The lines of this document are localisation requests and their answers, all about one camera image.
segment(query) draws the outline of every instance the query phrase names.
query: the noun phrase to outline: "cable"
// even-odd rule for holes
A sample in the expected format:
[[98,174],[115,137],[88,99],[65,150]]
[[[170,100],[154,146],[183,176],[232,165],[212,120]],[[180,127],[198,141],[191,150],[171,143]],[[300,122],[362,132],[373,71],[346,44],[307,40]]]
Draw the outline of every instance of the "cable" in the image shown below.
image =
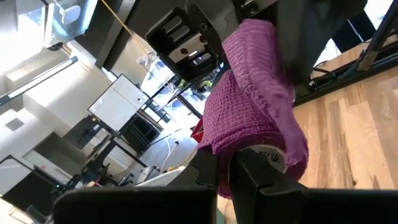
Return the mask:
[[169,137],[169,136],[171,136],[171,135],[173,135],[173,134],[179,132],[181,129],[182,129],[182,128],[178,128],[177,130],[173,131],[172,133],[167,134],[166,136],[162,137],[162,138],[159,139],[159,140],[156,140],[156,142],[153,142],[153,143],[150,144],[150,147],[153,146],[154,144],[160,142],[161,140],[163,140],[163,139],[165,139],[165,138],[167,138],[167,137]]
[[316,66],[314,66],[314,68],[316,68],[316,67],[318,67],[318,66],[320,66],[320,65],[323,65],[325,62],[327,62],[328,60],[324,60],[323,62],[319,62]]
[[[145,48],[141,45],[141,43],[139,43],[135,38],[134,38],[134,33],[131,31],[131,29],[127,26],[127,25],[125,25],[124,24],[124,22],[119,18],[119,16],[112,10],[112,8],[108,5],[108,3],[106,3],[105,2],[105,0],[101,0],[102,1],[102,3],[105,5],[105,7],[106,8],[108,8],[108,10],[111,12],[111,14],[116,18],[116,20],[122,25],[122,27],[124,28],[124,30],[126,30],[129,34],[130,34],[130,36],[131,36],[131,39],[132,40],[134,40],[137,44],[138,44],[138,46],[141,48],[141,50],[145,53],[145,54],[148,54],[147,52],[146,52],[146,50],[145,50]],[[151,75],[153,75],[160,83],[162,83],[151,71],[149,71],[145,66],[142,66],[142,67],[144,67],[144,69],[147,71],[147,72],[149,72]],[[168,87],[168,86],[165,86],[166,87],[166,89],[168,89],[168,91],[170,91],[170,92],[172,92],[173,93],[173,91]]]
[[337,46],[335,45],[335,50],[336,50],[336,55],[338,55],[338,51],[339,49],[337,48]]
[[325,73],[325,74],[327,74],[328,76],[330,76],[330,77],[332,77],[332,78],[335,78],[336,77],[336,74],[335,73],[333,73],[333,72],[331,72],[331,71],[328,71],[328,70],[325,70],[325,69],[322,69],[322,68],[313,68],[313,70],[314,71],[316,71],[316,72],[323,72],[323,73]]
[[173,154],[174,150],[178,147],[178,145],[180,144],[179,141],[175,141],[174,142],[174,147],[173,149],[170,149],[170,144],[169,144],[169,140],[166,141],[167,142],[167,147],[169,148],[169,153],[167,154],[166,159],[164,160],[162,167],[160,168],[160,171],[162,172],[162,170],[164,169],[164,166],[166,165],[166,162],[168,161],[169,157]]

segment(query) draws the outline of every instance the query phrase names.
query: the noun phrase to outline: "metal rod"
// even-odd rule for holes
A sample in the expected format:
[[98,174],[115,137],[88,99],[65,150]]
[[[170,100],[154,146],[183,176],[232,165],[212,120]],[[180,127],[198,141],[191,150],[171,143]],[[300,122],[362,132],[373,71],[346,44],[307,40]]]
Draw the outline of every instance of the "metal rod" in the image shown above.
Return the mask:
[[365,78],[386,71],[397,65],[398,65],[398,55],[395,55],[394,57],[389,57],[388,59],[380,60],[376,62],[369,70],[366,70],[364,72],[354,72],[352,75],[348,76],[345,79],[334,81],[333,83],[323,88],[320,88],[313,93],[297,98],[294,102],[294,106],[298,106],[310,100],[314,100],[323,95],[336,91],[340,88],[344,88],[352,83],[356,83],[358,81],[364,80]]
[[168,102],[166,103],[166,105],[168,105],[169,103],[171,103],[174,99],[176,99],[176,97],[178,95],[181,95],[183,92],[185,92],[185,90],[189,89],[190,87],[193,86],[193,83],[188,83],[186,86],[184,86],[181,90],[179,90],[178,92],[174,93],[174,95],[171,97],[171,99],[168,100]]
[[375,61],[377,54],[382,49],[386,39],[390,36],[393,30],[394,20],[397,19],[398,0],[394,0],[388,9],[384,19],[381,21],[374,37],[372,38],[367,49],[358,59],[358,70],[368,70]]
[[26,83],[25,85],[17,88],[16,90],[12,90],[3,96],[0,96],[0,106],[5,105],[6,103],[12,101],[13,99],[17,98],[18,96],[26,93],[27,91],[31,90],[33,87],[41,84],[42,82],[48,80],[49,78],[53,77],[54,75],[60,73],[64,69],[68,68],[69,66],[73,65],[75,62],[78,61],[78,57],[74,56],[57,66],[47,70],[46,72],[41,73],[40,75],[33,78],[30,82]]

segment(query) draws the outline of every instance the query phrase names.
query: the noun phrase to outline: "white wall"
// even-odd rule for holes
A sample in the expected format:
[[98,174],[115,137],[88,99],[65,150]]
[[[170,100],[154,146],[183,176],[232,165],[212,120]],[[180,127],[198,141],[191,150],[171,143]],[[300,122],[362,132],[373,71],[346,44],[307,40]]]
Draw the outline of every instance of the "white wall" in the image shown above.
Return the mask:
[[24,104],[62,137],[88,114],[88,107],[110,84],[98,68],[77,62],[29,90]]
[[[19,129],[11,131],[5,124],[14,118],[18,118],[24,124]],[[12,155],[31,169],[36,166],[61,182],[67,182],[72,177],[33,150],[53,133],[53,129],[44,125],[27,110],[23,109],[18,112],[9,110],[2,114],[0,116],[0,133],[0,161],[8,155]],[[6,180],[9,182],[8,187],[16,185],[27,175],[20,175],[19,169],[5,171],[8,172],[6,174]]]
[[[5,126],[5,124],[14,118],[18,118],[24,124],[19,129],[11,131]],[[36,145],[52,133],[52,129],[43,125],[28,111],[20,110],[19,112],[15,112],[14,110],[9,110],[2,114],[0,116],[0,133],[0,161],[8,155],[12,155],[31,169],[34,168],[34,164],[37,166],[48,167],[48,165],[42,161],[31,163],[23,158],[26,153],[31,151]],[[16,185],[28,174],[24,171],[22,171],[21,174],[21,169],[22,167],[20,166],[15,167],[15,169],[1,170],[4,171],[4,173],[1,173],[0,175],[0,177],[2,177],[0,182],[4,182],[5,180],[8,182],[7,186],[2,185],[2,187],[6,188],[2,188],[2,194],[6,193],[10,187]]]

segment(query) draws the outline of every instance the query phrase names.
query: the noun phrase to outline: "window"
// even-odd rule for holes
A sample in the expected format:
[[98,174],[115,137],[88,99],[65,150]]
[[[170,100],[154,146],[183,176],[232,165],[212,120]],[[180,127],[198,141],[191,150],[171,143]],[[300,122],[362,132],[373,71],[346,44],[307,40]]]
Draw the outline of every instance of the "window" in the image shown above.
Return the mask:
[[209,95],[210,91],[206,89],[206,86],[197,89],[189,88],[181,94],[201,114],[205,110],[205,102]]
[[328,41],[328,43],[325,46],[325,49],[323,50],[323,52],[321,53],[321,55],[319,56],[317,62],[315,63],[314,66],[318,65],[321,62],[327,61],[327,60],[331,60],[337,56],[339,56],[341,54],[341,52],[339,51],[338,47],[336,46],[335,42],[330,39]]
[[0,73],[43,49],[45,7],[39,2],[36,9],[20,12],[23,4],[23,0],[16,1],[17,31],[7,30],[0,35]]
[[152,109],[147,108],[145,110],[145,113],[147,113],[155,122],[158,122],[160,120],[160,116],[157,115]]
[[393,0],[368,0],[365,6],[365,12],[374,25],[378,29],[381,21],[386,15],[387,10],[390,8]]
[[[153,96],[167,81],[174,76],[174,73],[165,64],[157,59],[150,65],[145,80],[141,84],[142,90],[149,96]],[[169,92],[173,92],[171,85],[167,87]]]
[[173,120],[185,127],[191,128],[195,126],[199,119],[185,107],[180,100],[174,99],[167,106],[164,107],[164,110],[171,115]]

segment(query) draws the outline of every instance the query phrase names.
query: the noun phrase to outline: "wooden floor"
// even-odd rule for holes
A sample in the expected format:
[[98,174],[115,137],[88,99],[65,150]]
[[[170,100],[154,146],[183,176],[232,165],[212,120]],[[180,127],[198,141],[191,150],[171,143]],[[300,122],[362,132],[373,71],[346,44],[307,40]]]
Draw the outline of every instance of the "wooden floor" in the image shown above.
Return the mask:
[[[333,70],[358,58],[366,44],[321,66]],[[300,182],[328,189],[398,189],[398,67],[294,109],[310,149]],[[226,223],[232,201],[219,197]]]

